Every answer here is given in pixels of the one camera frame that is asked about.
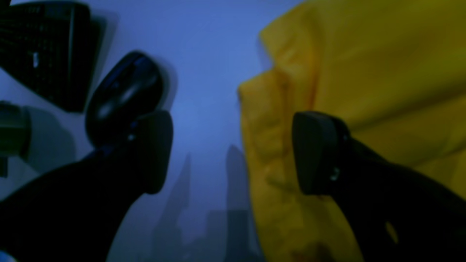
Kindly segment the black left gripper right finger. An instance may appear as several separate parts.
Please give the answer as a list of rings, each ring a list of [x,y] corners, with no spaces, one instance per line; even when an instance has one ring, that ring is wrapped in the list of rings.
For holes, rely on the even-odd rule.
[[[292,144],[301,193],[336,202],[365,261],[465,261],[463,198],[382,158],[331,115],[295,113]]]

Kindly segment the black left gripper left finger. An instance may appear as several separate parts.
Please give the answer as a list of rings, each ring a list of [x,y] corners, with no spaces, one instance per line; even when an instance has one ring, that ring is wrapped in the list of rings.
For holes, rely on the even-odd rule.
[[[155,111],[81,161],[44,174],[1,201],[1,252],[17,262],[104,262],[121,222],[165,183],[173,118]]]

